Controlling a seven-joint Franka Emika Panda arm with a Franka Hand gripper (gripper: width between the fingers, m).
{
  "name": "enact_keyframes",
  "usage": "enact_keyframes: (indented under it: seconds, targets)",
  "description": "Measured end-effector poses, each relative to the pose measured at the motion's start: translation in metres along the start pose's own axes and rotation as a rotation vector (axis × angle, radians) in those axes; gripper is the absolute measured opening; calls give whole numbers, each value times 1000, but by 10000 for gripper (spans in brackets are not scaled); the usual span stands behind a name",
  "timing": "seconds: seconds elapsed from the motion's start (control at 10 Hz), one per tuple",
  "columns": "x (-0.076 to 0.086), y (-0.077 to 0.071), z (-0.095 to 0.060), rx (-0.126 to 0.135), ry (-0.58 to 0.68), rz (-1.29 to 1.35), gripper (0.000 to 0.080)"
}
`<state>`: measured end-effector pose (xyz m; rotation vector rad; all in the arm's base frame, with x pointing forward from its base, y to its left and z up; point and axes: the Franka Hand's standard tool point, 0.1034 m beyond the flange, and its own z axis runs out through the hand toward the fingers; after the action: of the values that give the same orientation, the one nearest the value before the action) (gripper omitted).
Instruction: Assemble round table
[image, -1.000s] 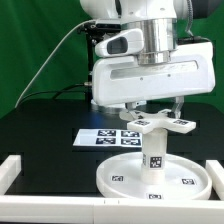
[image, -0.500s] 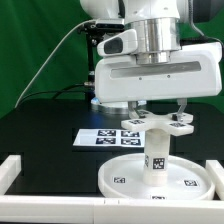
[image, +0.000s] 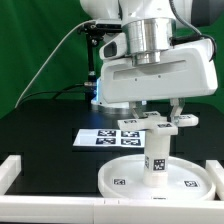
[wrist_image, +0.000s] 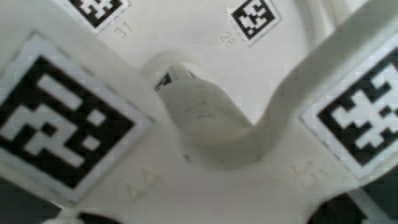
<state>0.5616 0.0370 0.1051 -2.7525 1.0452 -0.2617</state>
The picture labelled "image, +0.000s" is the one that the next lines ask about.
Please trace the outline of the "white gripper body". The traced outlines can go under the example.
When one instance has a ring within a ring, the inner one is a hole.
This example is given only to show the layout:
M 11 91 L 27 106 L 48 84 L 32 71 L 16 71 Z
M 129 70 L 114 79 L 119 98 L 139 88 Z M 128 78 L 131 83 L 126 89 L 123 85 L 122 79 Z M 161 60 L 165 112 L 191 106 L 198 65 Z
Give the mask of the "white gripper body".
M 163 51 L 160 62 L 138 67 L 130 58 L 105 62 L 102 95 L 107 103 L 162 100 L 212 95 L 218 81 L 209 39 Z

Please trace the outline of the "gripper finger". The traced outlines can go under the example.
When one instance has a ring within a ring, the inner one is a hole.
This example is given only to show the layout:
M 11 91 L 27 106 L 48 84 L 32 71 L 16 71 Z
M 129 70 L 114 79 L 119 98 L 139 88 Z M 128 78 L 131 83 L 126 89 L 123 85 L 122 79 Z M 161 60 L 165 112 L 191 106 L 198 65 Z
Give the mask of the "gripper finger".
M 135 119 L 142 119 L 145 117 L 143 110 L 142 110 L 141 102 L 130 102 L 129 105 L 130 105 L 130 110 Z
M 170 100 L 170 106 L 172 107 L 170 113 L 170 119 L 172 122 L 176 121 L 178 117 L 181 115 L 184 105 L 185 105 L 184 98 L 173 98 Z

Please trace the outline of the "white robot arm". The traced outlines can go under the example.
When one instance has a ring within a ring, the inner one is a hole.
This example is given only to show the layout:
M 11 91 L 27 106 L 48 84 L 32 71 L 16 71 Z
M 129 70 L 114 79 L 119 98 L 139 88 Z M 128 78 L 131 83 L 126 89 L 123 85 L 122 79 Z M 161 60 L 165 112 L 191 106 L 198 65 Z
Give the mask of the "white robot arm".
M 105 37 L 91 104 L 141 118 L 146 101 L 168 99 L 178 123 L 188 97 L 217 87 L 214 39 L 199 31 L 224 13 L 224 0 L 80 0 Z

